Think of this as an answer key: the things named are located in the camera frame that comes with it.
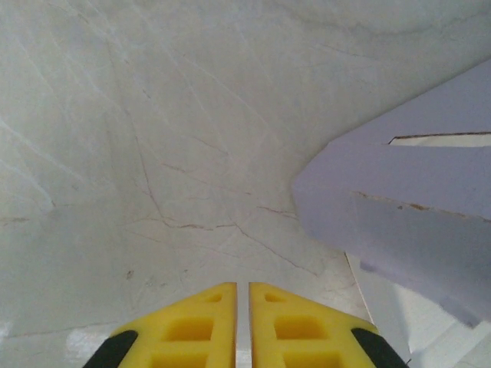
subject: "white marble tile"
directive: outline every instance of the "white marble tile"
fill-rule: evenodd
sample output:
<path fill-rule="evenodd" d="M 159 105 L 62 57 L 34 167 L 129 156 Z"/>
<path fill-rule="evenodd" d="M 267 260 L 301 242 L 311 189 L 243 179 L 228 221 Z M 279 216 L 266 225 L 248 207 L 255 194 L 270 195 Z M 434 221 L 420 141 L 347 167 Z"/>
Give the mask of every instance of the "white marble tile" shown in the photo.
<path fill-rule="evenodd" d="M 292 178 L 491 55 L 491 2 L 0 5 L 0 366 L 82 366 L 111 328 L 238 281 L 367 317 Z"/>

